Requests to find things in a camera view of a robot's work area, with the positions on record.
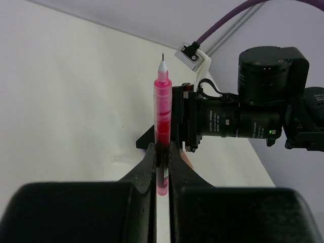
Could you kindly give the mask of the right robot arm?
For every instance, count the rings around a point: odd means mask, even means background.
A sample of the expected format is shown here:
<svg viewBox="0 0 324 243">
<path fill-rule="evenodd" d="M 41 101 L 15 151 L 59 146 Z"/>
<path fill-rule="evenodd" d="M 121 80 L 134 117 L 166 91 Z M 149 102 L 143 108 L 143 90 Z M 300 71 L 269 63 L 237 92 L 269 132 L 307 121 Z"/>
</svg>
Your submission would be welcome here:
<svg viewBox="0 0 324 243">
<path fill-rule="evenodd" d="M 323 88 L 306 87 L 309 62 L 295 47 L 254 47 L 238 58 L 237 94 L 207 95 L 204 78 L 173 87 L 171 139 L 188 151 L 202 137 L 264 139 L 323 151 Z"/>
</svg>

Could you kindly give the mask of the red gel pen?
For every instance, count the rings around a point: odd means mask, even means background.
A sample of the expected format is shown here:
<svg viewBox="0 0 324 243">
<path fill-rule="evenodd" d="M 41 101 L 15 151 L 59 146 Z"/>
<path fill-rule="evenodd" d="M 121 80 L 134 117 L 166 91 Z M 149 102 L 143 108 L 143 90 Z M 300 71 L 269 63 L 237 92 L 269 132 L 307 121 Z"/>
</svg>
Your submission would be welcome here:
<svg viewBox="0 0 324 243">
<path fill-rule="evenodd" d="M 169 79 L 165 55 L 162 54 L 157 79 L 153 85 L 154 139 L 156 148 L 157 193 L 168 193 L 168 156 L 171 136 L 172 81 Z"/>
</svg>

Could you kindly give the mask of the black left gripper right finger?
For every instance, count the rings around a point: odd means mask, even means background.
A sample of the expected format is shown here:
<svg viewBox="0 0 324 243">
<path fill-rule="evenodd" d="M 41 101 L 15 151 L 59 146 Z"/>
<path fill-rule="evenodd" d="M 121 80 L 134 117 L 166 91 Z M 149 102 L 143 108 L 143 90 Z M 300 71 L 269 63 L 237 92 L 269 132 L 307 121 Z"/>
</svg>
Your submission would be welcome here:
<svg viewBox="0 0 324 243">
<path fill-rule="evenodd" d="M 215 187 L 169 150 L 171 242 L 323 242 L 305 199 L 288 188 Z"/>
</svg>

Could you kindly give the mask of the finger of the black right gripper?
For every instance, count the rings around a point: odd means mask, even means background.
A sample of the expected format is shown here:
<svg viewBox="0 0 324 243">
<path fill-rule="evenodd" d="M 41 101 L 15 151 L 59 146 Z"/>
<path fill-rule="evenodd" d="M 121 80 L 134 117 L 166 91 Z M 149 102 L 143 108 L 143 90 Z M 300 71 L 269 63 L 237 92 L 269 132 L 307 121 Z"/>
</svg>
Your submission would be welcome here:
<svg viewBox="0 0 324 243">
<path fill-rule="evenodd" d="M 155 143 L 154 125 L 152 125 L 139 139 L 137 139 L 136 148 L 146 150 L 150 143 Z"/>
</svg>

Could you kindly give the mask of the pink highlighter pen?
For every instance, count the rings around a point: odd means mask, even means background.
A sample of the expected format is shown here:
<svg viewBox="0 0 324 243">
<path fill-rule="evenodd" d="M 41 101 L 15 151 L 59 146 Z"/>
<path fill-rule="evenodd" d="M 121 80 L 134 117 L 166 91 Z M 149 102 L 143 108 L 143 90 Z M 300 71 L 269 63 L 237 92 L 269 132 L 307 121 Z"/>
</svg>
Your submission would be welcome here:
<svg viewBox="0 0 324 243">
<path fill-rule="evenodd" d="M 179 150 L 179 152 L 180 152 L 180 156 L 183 159 L 183 161 L 185 161 L 186 164 L 188 166 L 190 166 L 191 169 L 194 169 L 194 167 L 193 167 L 192 163 L 190 162 L 190 160 L 189 160 L 188 156 L 186 155 L 186 153 L 183 150 Z"/>
</svg>

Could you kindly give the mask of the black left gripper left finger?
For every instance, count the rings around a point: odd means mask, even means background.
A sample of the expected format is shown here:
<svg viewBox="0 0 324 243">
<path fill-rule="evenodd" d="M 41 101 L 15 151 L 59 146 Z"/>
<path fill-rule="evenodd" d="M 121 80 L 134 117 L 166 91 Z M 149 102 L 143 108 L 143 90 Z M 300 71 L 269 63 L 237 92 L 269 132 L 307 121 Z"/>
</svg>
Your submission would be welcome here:
<svg viewBox="0 0 324 243">
<path fill-rule="evenodd" d="M 155 146 L 116 182 L 23 185 L 1 219 L 1 242 L 156 242 Z"/>
</svg>

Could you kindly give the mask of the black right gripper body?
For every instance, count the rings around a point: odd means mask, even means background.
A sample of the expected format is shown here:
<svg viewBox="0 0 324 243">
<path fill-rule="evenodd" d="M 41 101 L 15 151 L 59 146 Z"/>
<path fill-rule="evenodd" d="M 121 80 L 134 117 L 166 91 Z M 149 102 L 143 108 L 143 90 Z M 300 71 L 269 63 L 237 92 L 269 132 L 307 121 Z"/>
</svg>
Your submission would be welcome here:
<svg viewBox="0 0 324 243">
<path fill-rule="evenodd" d="M 202 139 L 197 128 L 198 99 L 193 84 L 172 88 L 171 141 L 187 152 L 195 152 Z"/>
</svg>

